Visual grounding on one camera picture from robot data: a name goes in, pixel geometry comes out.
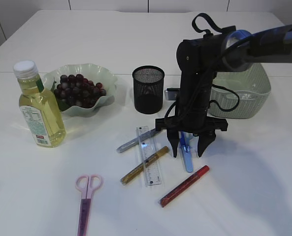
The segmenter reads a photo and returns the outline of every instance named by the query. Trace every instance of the grape bunch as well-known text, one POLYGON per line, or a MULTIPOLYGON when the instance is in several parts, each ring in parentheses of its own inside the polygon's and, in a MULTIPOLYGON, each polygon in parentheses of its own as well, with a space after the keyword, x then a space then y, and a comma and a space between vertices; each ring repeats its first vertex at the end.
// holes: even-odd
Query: grape bunch
POLYGON ((106 95, 106 90, 102 83, 94 84, 82 74, 62 75, 54 95, 58 102, 64 102, 68 106, 91 108, 101 96, 106 95))

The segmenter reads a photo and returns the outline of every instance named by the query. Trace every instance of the yellow oil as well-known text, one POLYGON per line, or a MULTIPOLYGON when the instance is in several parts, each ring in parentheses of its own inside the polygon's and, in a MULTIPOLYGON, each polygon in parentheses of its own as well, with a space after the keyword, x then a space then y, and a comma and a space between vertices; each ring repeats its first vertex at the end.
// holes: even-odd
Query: yellow oil
POLYGON ((63 141, 66 131, 54 94, 43 87, 39 75, 26 80, 18 79, 18 83, 22 90, 19 107, 31 106, 40 110, 51 142, 50 146, 36 144, 48 148, 58 146, 63 141))

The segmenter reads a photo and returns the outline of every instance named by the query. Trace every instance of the red marker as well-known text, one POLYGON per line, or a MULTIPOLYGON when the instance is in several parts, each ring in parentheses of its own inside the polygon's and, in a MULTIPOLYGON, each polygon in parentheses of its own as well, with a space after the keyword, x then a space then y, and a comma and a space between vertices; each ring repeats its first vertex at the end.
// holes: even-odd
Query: red marker
POLYGON ((204 166, 198 171, 196 171, 194 174, 188 177, 185 181, 179 184, 176 188, 174 188, 171 192, 169 192, 167 195, 161 198, 160 205, 162 207, 165 207, 169 202, 171 202, 173 199, 175 199, 177 196, 183 193, 186 189, 188 189, 193 183, 199 180, 200 177, 202 177, 208 171, 209 171, 208 166, 204 166))

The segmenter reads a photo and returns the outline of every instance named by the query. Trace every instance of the table surface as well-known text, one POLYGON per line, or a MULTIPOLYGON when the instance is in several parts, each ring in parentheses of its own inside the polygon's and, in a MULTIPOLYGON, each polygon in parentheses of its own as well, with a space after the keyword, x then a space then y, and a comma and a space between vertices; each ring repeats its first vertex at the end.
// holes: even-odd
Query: table surface
MULTIPOLYGON (((130 71, 154 64, 168 71, 165 88, 178 87, 175 58, 170 64, 165 59, 175 56, 183 38, 199 36, 190 27, 195 14, 40 11, 0 47, 0 235, 76 235, 81 197, 74 182, 82 174, 104 177, 88 235, 292 235, 292 65, 267 65, 272 92, 263 108, 251 119, 228 120, 228 131, 217 132, 201 158, 197 139, 191 141, 194 169, 211 170, 165 208, 159 199, 190 175, 180 155, 173 158, 170 151, 159 160, 161 185, 146 187, 142 175, 120 184, 139 163, 138 148, 121 154, 115 149, 135 137, 137 126, 153 128, 170 105, 165 101, 154 115, 138 113, 130 71), (99 23, 92 21, 99 17, 99 23), (86 25, 93 32, 87 34, 86 25), (100 35, 94 37, 98 26, 100 35), (69 38, 69 27, 83 43, 69 38), (104 33, 112 39, 103 42, 104 33), (128 42, 117 47, 116 39, 128 42), (110 68, 118 74, 115 102, 89 118, 64 117, 63 143, 38 147, 18 108, 21 91, 11 72, 13 63, 25 58, 35 60, 41 72, 82 62, 110 68)), ((221 26, 237 23, 250 31, 281 25, 270 13, 210 15, 221 26)), ((155 141, 157 148, 170 147, 165 131, 155 141)))

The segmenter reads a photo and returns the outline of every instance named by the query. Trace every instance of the bottle label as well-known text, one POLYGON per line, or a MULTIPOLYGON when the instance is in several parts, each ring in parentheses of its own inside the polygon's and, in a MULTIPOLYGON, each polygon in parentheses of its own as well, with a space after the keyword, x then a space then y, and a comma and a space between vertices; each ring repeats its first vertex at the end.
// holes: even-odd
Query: bottle label
POLYGON ((35 142, 43 146, 51 146, 41 111, 30 106, 21 106, 20 110, 32 132, 35 142))

